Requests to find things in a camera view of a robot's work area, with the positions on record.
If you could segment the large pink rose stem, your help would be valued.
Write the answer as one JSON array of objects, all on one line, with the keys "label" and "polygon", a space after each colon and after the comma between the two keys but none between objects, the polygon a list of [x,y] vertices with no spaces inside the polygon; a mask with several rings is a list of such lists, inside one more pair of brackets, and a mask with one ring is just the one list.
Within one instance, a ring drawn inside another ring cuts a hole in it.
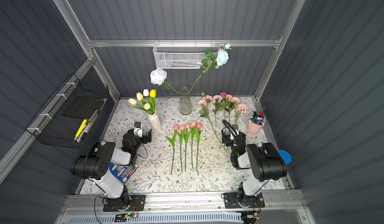
[{"label": "large pink rose stem", "polygon": [[231,122],[231,111],[240,103],[240,99],[238,97],[233,97],[230,94],[227,94],[227,98],[230,100],[229,106],[227,108],[228,118],[227,121]]}]

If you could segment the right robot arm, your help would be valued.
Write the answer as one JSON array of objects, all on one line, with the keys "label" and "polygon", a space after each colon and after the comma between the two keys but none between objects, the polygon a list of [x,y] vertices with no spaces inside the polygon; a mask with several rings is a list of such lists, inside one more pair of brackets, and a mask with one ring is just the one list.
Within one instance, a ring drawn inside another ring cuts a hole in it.
[{"label": "right robot arm", "polygon": [[222,121],[225,129],[231,133],[223,141],[231,144],[230,160],[236,170],[252,170],[252,174],[240,183],[236,193],[223,193],[227,209],[265,207],[261,193],[262,188],[270,180],[278,180],[288,173],[287,165],[292,157],[285,150],[277,150],[272,143],[247,144],[246,134],[239,131],[229,122]]}]

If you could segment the single pink tulip stem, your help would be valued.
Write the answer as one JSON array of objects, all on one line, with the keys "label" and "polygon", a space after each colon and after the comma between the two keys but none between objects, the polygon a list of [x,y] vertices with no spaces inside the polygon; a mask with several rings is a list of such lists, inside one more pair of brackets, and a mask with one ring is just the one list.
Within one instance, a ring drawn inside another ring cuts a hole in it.
[{"label": "single pink tulip stem", "polygon": [[194,143],[194,138],[195,138],[195,133],[196,133],[196,125],[197,122],[193,121],[191,123],[191,162],[192,162],[192,168],[194,168],[194,162],[193,162],[193,143]]}]

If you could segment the pale pink rose stem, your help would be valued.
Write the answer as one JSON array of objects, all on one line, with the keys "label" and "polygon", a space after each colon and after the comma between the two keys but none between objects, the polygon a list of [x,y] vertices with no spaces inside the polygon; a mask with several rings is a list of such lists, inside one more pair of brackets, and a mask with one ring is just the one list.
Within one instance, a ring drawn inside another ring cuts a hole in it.
[{"label": "pale pink rose stem", "polygon": [[248,111],[248,106],[245,103],[240,103],[235,108],[235,124],[238,124],[239,118],[245,115]]}]

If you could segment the pink peony stem with bud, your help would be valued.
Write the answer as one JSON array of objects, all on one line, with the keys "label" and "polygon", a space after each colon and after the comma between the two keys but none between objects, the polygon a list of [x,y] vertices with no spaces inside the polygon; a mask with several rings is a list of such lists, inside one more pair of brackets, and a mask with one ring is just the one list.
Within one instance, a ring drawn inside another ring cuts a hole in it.
[{"label": "pink peony stem with bud", "polygon": [[213,130],[213,132],[215,134],[215,137],[219,141],[220,146],[224,150],[226,150],[225,146],[222,143],[222,140],[218,136],[216,127],[214,126],[214,124],[213,124],[213,122],[211,120],[211,117],[210,117],[210,113],[211,113],[211,111],[210,111],[210,104],[213,103],[214,98],[212,96],[210,96],[210,95],[205,94],[205,92],[202,92],[201,96],[202,96],[202,98],[198,102],[198,106],[201,108],[201,110],[199,111],[200,116],[203,117],[203,118],[208,119],[208,122],[209,122],[209,124],[210,124],[210,126],[211,126],[211,128],[212,128],[212,130]]}]

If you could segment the hot pink rose stem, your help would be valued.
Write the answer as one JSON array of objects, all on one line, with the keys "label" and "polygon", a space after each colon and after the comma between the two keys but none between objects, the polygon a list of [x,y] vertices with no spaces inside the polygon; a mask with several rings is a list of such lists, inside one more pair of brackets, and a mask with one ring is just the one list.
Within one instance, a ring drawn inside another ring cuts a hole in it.
[{"label": "hot pink rose stem", "polygon": [[225,93],[225,92],[221,92],[220,96],[222,98],[221,109],[222,109],[223,114],[224,114],[224,119],[226,120],[227,119],[227,108],[229,106],[230,100],[227,98],[227,93]]}]

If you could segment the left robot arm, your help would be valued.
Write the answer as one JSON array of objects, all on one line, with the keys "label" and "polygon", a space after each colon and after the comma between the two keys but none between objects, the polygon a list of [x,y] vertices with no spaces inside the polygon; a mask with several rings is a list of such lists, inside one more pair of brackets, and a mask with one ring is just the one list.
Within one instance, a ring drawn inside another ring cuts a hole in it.
[{"label": "left robot arm", "polygon": [[115,142],[99,141],[74,161],[71,173],[103,191],[104,212],[142,211],[146,196],[130,196],[126,182],[139,167],[138,149],[151,141],[152,130],[144,135],[141,122],[135,122],[123,136],[121,149]]}]

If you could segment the pink carnation stem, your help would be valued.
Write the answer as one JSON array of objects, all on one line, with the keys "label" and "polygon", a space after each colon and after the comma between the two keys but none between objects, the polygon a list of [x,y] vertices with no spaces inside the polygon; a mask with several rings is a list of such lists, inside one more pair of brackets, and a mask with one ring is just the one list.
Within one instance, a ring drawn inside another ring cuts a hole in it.
[{"label": "pink carnation stem", "polygon": [[217,122],[217,113],[222,111],[225,105],[225,102],[223,100],[223,96],[221,94],[215,95],[213,97],[213,104],[214,104],[214,116],[215,116],[215,123]]}]

